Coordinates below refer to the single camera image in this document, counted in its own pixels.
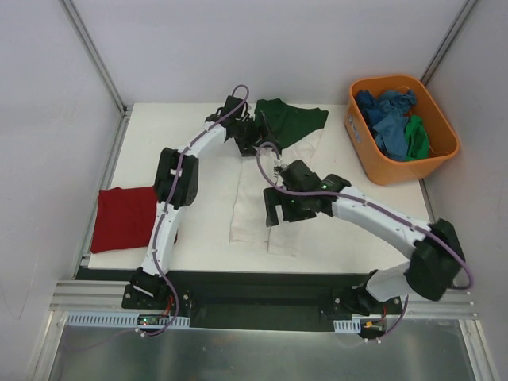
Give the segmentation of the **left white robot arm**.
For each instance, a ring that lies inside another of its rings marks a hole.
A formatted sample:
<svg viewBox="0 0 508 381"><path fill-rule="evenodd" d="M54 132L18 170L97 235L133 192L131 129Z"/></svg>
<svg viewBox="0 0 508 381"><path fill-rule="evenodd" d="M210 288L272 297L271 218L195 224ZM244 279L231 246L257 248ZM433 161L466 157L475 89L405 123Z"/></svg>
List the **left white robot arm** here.
<svg viewBox="0 0 508 381"><path fill-rule="evenodd" d="M169 301L179 303L175 287L167 281L179 226L198 195L200 159L230 139L244 156L254 153L263 140L277 142L267 122L256 125L248 113L248 99L231 94L189 143L160 153L153 184L157 203L152 235L140 267L125 287L122 308L145 304L158 309Z"/></svg>

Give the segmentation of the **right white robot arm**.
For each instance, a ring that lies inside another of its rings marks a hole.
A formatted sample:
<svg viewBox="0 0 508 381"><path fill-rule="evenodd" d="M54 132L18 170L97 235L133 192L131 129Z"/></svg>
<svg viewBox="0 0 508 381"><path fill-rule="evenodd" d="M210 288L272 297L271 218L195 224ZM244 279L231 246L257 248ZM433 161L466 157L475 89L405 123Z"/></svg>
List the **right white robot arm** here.
<svg viewBox="0 0 508 381"><path fill-rule="evenodd" d="M263 191L268 227L325 214L368 231L406 257L403 264L370 271L360 285L346 290L340 296L346 310L368 316L385 302L410 293L438 302L455 288L460 271L473 283L451 222L407 217L372 201L347 179L334 174L320 178L302 160L278 166L276 171L281 185L270 183Z"/></svg>

